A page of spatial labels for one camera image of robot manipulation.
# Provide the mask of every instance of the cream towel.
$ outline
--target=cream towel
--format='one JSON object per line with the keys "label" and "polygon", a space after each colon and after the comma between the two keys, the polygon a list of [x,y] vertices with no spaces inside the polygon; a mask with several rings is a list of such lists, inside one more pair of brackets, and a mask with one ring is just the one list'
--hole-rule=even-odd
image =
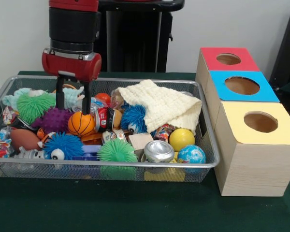
{"label": "cream towel", "polygon": [[195,134],[202,108],[201,100],[174,89],[159,87],[151,80],[120,87],[117,91],[129,105],[139,104],[146,108],[144,121],[148,133],[168,123]]}

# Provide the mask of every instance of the metal mesh basket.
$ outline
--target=metal mesh basket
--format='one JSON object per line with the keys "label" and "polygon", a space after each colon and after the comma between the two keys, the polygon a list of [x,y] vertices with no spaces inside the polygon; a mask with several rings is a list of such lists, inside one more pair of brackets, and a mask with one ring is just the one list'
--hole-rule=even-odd
{"label": "metal mesh basket", "polygon": [[[118,87],[134,85],[141,80],[99,78],[91,84],[91,95],[99,92],[111,94]],[[196,145],[206,153],[206,164],[180,163],[126,163],[75,160],[3,159],[0,158],[0,177],[181,181],[201,182],[209,170],[219,163],[218,147],[210,123],[202,88],[192,81],[154,81],[158,86],[185,91],[201,99],[203,106],[196,129]],[[56,78],[47,76],[16,76],[6,81],[0,89],[3,96],[13,94],[24,87],[43,89],[49,92],[56,87]],[[3,127],[0,105],[0,129]]]}

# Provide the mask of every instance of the blue marbled ball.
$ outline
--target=blue marbled ball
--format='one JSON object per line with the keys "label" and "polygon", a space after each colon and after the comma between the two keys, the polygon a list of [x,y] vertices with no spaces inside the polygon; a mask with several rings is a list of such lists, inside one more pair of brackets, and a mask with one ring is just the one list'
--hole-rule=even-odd
{"label": "blue marbled ball", "polygon": [[[204,151],[196,145],[188,145],[180,149],[177,157],[178,163],[206,163]],[[187,173],[200,173],[201,168],[185,168]]]}

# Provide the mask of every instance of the stacked wooden boxes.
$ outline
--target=stacked wooden boxes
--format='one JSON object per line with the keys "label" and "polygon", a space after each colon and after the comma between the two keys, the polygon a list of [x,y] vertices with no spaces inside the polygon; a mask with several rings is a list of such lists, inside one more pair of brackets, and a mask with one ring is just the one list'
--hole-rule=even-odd
{"label": "stacked wooden boxes", "polygon": [[290,181],[290,116],[245,48],[201,48],[202,85],[223,196],[282,196]]}

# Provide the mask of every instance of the purple spiky ball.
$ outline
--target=purple spiky ball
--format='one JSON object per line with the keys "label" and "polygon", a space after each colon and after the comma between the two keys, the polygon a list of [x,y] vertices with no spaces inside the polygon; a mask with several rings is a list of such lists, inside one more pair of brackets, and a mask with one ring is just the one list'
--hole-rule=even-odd
{"label": "purple spiky ball", "polygon": [[32,126],[41,127],[46,134],[51,132],[67,132],[68,121],[72,114],[69,110],[50,108],[41,118],[37,118],[32,123]]}

